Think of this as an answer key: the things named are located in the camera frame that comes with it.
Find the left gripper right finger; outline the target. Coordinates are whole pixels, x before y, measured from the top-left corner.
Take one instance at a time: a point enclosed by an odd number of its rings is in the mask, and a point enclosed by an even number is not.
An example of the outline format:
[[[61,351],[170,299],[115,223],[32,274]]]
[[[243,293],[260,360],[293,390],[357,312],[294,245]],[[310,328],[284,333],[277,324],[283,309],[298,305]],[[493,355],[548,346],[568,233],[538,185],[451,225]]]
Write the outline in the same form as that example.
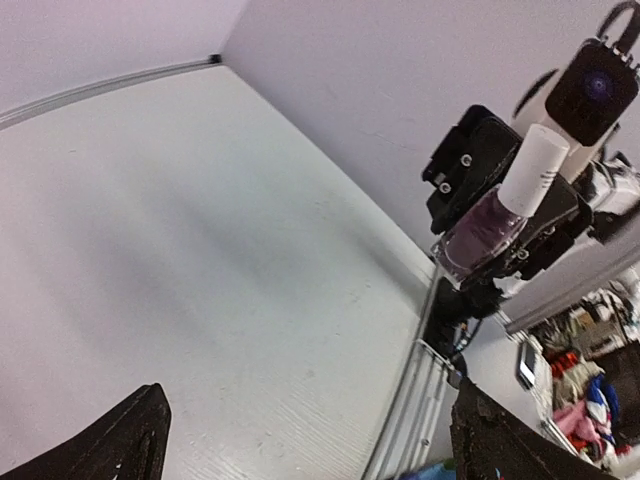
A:
[[[471,380],[459,384],[450,436],[466,480],[598,480],[611,476],[546,440]]]

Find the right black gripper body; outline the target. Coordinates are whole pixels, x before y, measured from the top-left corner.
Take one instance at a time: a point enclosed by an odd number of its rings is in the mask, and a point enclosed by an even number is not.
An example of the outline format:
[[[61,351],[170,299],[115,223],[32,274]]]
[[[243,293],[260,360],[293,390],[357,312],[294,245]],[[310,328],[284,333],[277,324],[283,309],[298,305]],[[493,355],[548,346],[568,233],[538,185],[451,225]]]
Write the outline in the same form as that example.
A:
[[[431,155],[422,180],[435,191],[426,202],[431,231],[445,233],[500,183],[520,147],[520,135],[483,105],[469,107]]]

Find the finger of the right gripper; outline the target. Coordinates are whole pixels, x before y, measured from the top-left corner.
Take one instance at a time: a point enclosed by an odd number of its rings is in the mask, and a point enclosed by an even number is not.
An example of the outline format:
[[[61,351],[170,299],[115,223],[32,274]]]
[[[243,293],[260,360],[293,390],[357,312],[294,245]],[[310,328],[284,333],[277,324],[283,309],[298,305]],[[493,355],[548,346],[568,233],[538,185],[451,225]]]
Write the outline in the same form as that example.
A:
[[[556,178],[535,215],[519,236],[495,259],[461,283],[466,291],[495,279],[518,275],[523,280],[551,267],[591,227],[592,208],[564,178]]]
[[[497,183],[519,147],[519,140],[444,140],[430,162],[431,232],[450,230]]]

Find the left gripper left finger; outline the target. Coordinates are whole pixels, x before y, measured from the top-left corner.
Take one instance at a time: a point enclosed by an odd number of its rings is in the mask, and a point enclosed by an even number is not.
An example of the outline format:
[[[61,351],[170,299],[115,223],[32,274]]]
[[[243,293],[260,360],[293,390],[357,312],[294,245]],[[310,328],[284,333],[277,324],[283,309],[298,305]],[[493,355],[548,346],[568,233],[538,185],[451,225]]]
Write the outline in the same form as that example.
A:
[[[160,479],[172,412],[162,386],[142,385],[69,440],[3,479]]]

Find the nail polish bottle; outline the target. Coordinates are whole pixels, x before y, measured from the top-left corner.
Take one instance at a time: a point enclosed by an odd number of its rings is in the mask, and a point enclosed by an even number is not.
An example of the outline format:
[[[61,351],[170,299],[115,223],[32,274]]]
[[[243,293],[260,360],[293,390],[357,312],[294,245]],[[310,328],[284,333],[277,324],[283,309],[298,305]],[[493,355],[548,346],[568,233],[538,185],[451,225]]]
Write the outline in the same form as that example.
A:
[[[540,203],[539,197],[502,195],[502,186],[494,187],[432,246],[431,254],[459,286],[513,243]]]

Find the rainbow sleeve forearm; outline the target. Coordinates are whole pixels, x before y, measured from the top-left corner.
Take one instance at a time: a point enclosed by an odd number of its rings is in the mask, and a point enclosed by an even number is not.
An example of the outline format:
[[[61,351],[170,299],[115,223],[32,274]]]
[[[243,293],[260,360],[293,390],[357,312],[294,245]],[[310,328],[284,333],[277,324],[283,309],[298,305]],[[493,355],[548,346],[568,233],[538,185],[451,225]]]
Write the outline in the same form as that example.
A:
[[[455,480],[456,465],[452,459],[403,474],[400,480]]]

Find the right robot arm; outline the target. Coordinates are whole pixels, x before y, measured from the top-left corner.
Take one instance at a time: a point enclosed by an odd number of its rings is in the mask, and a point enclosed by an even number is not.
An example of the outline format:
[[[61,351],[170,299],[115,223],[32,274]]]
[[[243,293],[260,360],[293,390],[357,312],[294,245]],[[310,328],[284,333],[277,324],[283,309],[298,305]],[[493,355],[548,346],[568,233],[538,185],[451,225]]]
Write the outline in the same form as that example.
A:
[[[482,105],[471,106],[422,172],[437,241],[432,254],[454,289],[510,297],[587,234],[606,243],[639,210],[639,173],[599,148],[574,180],[557,157],[566,139],[547,126],[517,132]]]

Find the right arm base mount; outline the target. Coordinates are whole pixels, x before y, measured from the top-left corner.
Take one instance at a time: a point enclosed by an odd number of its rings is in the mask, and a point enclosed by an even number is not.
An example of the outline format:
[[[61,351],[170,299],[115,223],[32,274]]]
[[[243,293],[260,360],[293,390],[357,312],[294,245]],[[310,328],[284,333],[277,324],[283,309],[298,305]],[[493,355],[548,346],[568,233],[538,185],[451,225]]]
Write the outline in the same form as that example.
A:
[[[444,358],[451,358],[457,347],[455,334],[470,319],[482,321],[499,308],[502,291],[492,282],[476,284],[459,291],[446,278],[436,284],[423,340]]]

